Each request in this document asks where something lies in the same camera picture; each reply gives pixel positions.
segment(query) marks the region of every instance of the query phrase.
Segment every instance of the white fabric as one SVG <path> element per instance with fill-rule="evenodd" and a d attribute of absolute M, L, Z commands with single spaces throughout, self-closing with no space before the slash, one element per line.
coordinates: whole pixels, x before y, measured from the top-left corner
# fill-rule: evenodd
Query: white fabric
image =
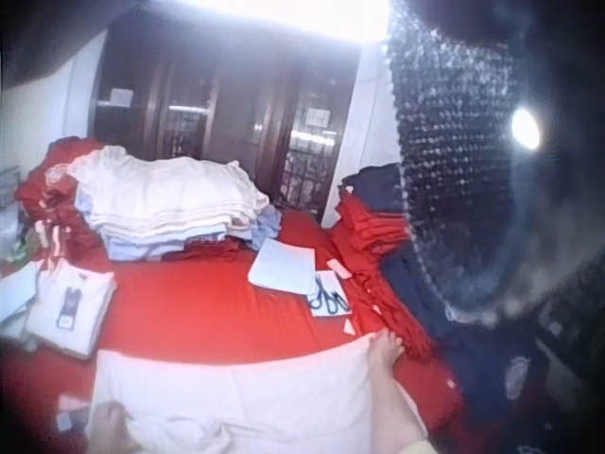
<path fill-rule="evenodd" d="M 243 230 L 268 205 L 237 162 L 188 157 L 147 162 L 107 146 L 77 158 L 67 173 L 91 198 L 91 226 L 113 236 L 155 236 L 216 224 Z"/>
<path fill-rule="evenodd" d="M 27 316 L 26 331 L 65 353 L 79 358 L 90 356 L 115 290 L 113 273 L 83 270 L 60 259 L 54 269 L 41 271 L 38 279 L 38 294 Z M 81 292 L 72 329 L 59 327 L 68 292 Z"/>
<path fill-rule="evenodd" d="M 364 337 L 307 357 L 236 366 L 101 350 L 92 411 L 108 401 L 124 405 L 143 453 L 369 454 L 368 345 Z"/>

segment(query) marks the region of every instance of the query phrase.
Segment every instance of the wall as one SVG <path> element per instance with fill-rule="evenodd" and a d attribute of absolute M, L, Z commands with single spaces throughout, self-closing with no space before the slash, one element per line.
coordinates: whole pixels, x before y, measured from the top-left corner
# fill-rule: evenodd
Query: wall
<path fill-rule="evenodd" d="M 381 44 L 369 44 L 361 52 L 347 126 L 321 221 L 326 228 L 338 220 L 334 208 L 342 178 L 365 166 L 382 166 L 401 160 L 390 71 L 381 47 Z"/>
<path fill-rule="evenodd" d="M 59 71 L 3 92 L 0 166 L 18 165 L 22 178 L 43 159 L 48 144 L 68 135 L 86 136 L 103 31 Z"/>

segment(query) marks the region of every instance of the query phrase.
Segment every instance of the white wall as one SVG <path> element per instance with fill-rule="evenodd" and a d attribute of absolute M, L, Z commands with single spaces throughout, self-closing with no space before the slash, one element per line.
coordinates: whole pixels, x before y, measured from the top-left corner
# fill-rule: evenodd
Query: white wall
<path fill-rule="evenodd" d="M 334 179 L 321 225 L 338 220 L 338 186 L 341 180 L 366 166 L 400 162 L 395 108 L 390 90 L 390 70 L 381 44 L 366 45 L 353 89 Z"/>
<path fill-rule="evenodd" d="M 1 167 L 19 165 L 22 178 L 43 159 L 48 145 L 88 133 L 90 100 L 107 31 L 82 47 L 55 74 L 6 90 L 0 124 Z"/>

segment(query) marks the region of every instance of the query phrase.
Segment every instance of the scissors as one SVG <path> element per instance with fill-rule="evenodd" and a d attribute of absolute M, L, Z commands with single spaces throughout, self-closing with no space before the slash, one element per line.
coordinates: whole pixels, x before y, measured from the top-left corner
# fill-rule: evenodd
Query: scissors
<path fill-rule="evenodd" d="M 315 283 L 317 284 L 319 290 L 314 299 L 309 299 L 309 306 L 311 309 L 318 310 L 325 305 L 328 315 L 337 315 L 340 309 L 344 310 L 345 312 L 349 312 L 351 310 L 344 298 L 342 298 L 337 292 L 333 291 L 332 293 L 328 293 L 328 291 L 323 287 L 323 283 L 318 276 L 315 278 Z"/>

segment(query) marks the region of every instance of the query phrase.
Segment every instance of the packaged shirt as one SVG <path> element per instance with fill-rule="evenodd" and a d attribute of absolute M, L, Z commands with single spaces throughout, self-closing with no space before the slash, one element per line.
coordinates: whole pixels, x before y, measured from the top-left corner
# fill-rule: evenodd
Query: packaged shirt
<path fill-rule="evenodd" d="M 67 354 L 87 358 L 114 290 L 112 272 L 87 271 L 60 259 L 52 270 L 40 273 L 26 330 Z"/>

